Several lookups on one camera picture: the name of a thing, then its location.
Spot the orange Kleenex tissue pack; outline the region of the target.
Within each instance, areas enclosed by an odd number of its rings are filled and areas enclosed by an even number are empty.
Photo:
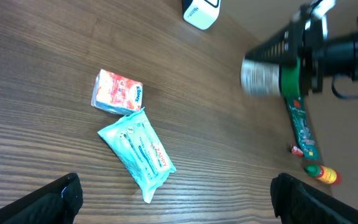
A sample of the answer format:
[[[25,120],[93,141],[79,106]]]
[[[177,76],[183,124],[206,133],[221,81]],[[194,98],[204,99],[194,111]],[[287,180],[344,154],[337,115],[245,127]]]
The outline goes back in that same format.
[[[142,107],[143,84],[101,69],[96,77],[91,105],[113,114],[130,115]]]

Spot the red coffee sachet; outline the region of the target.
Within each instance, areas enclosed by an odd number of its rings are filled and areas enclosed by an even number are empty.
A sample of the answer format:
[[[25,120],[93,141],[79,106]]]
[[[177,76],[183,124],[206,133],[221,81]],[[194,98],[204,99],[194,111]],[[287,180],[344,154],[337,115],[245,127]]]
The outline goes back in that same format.
[[[298,156],[298,157],[303,157],[303,156],[304,156],[303,151],[302,151],[298,146],[296,146],[296,145],[290,145],[289,151],[290,151],[292,154],[294,154],[294,155],[296,155],[296,156]]]

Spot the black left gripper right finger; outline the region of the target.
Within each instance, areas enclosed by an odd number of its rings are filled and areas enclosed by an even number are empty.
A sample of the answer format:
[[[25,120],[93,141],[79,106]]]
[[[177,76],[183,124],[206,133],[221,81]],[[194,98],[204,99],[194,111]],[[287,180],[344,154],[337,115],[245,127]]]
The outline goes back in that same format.
[[[270,195],[282,223],[358,223],[358,210],[287,173],[272,179]]]

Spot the green 3M gloves packet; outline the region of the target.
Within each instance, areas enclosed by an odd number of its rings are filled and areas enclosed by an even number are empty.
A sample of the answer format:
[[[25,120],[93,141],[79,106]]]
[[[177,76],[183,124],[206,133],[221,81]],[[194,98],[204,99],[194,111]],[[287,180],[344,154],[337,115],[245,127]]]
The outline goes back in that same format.
[[[297,148],[303,153],[304,158],[318,160],[319,151],[308,126],[303,98],[286,98],[285,101],[297,140]]]

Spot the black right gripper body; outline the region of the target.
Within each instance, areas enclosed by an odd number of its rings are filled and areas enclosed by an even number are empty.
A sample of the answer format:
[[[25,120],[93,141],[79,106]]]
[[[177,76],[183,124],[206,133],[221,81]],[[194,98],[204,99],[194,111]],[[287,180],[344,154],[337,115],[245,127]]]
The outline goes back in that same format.
[[[314,14],[315,4],[303,4],[293,19],[295,28],[295,52],[300,66],[300,95],[321,92],[323,76],[319,74],[318,59],[314,59],[327,38],[328,29],[326,16]]]

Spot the mint toilet tissue packet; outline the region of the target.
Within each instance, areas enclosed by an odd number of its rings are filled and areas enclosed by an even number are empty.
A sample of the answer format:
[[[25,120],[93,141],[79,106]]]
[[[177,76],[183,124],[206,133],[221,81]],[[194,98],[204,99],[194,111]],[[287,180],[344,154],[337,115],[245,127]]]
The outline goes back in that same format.
[[[99,136],[117,155],[150,203],[157,188],[177,171],[144,109],[123,116],[98,131]]]

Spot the green lid white jar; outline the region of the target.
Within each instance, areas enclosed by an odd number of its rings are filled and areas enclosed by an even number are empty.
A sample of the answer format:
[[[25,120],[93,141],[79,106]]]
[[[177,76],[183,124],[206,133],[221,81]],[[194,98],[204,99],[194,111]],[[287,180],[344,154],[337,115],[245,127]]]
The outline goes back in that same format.
[[[300,59],[293,67],[244,59],[240,79],[248,95],[298,98],[301,95]]]

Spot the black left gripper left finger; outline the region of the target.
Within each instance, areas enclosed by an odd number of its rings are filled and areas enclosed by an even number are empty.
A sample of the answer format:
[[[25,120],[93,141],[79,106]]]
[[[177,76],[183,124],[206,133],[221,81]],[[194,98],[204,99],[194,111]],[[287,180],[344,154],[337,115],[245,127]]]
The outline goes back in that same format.
[[[82,205],[80,179],[69,173],[0,208],[0,223],[73,223]]]

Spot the orange sauce bottle green cap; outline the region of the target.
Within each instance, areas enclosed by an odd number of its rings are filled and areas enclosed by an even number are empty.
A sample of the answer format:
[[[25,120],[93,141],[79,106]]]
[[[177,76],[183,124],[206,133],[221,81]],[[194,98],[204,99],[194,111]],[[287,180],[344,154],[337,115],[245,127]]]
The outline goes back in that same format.
[[[318,179],[325,184],[338,185],[341,183],[340,174],[330,167],[317,164],[309,164],[305,167],[305,172],[309,176]]]

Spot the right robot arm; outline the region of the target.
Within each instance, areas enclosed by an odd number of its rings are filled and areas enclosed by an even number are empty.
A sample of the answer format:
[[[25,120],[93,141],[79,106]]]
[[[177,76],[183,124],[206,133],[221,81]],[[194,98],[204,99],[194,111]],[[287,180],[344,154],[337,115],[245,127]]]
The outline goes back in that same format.
[[[322,92],[324,77],[344,75],[357,81],[358,32],[327,38],[325,14],[334,5],[301,5],[285,27],[248,51],[241,67],[242,89],[249,95],[298,98]]]

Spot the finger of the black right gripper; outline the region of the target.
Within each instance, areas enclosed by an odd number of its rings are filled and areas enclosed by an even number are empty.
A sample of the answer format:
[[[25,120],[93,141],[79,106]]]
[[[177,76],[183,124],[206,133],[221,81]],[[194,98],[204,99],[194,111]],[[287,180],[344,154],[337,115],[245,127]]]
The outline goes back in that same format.
[[[245,54],[256,62],[295,66],[298,60],[299,25],[288,23],[271,38]]]

